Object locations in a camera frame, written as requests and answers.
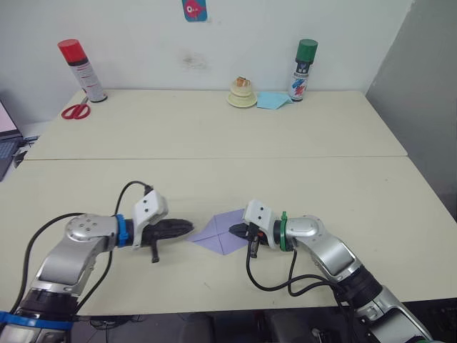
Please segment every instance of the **gray wall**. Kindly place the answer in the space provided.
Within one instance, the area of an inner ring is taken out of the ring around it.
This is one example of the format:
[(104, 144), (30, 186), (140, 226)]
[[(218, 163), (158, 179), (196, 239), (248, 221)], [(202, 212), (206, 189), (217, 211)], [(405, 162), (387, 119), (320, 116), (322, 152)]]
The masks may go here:
[(367, 98), (455, 217), (456, 0), (413, 3)]

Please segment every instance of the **white table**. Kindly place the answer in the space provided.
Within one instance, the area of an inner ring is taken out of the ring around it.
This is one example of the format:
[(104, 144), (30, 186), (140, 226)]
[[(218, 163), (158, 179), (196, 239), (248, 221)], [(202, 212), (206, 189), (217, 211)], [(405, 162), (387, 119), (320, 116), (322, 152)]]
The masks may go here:
[[(290, 217), (319, 216), (344, 240), (379, 282), (401, 301), (457, 296), (457, 227), (407, 157), (308, 159), (187, 159), (25, 161), (0, 184), (0, 309), (19, 289), (27, 239), (46, 221), (67, 212), (112, 214), (129, 180), (152, 183), (169, 201), (170, 218), (203, 229), (214, 214), (257, 198)], [(141, 190), (126, 195), (129, 216)], [(32, 253), (34, 275), (63, 235), (64, 223), (40, 237)], [(248, 280), (246, 249), (220, 256), (184, 239), (159, 242), (161, 261), (149, 249), (114, 252), (114, 265), (82, 314), (143, 314), (334, 305), (330, 291), (299, 298), (286, 290), (262, 292)], [(98, 279), (100, 256), (86, 288)], [(291, 253), (261, 247), (252, 263), (267, 285), (287, 278)], [(305, 251), (296, 273), (318, 273)]]
[[(405, 156), (358, 91), (316, 91), (277, 111), (237, 109), (227, 91), (110, 90), (84, 120), (59, 115), (27, 159)], [(83, 99), (75, 94), (66, 107)]]

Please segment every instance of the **sticker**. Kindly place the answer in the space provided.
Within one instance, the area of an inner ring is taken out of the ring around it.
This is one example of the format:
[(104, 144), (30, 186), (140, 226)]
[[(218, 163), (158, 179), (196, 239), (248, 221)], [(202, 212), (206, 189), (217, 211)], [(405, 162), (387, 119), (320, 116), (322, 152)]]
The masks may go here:
[(205, 21), (208, 18), (206, 0), (183, 0), (183, 9), (187, 21)]

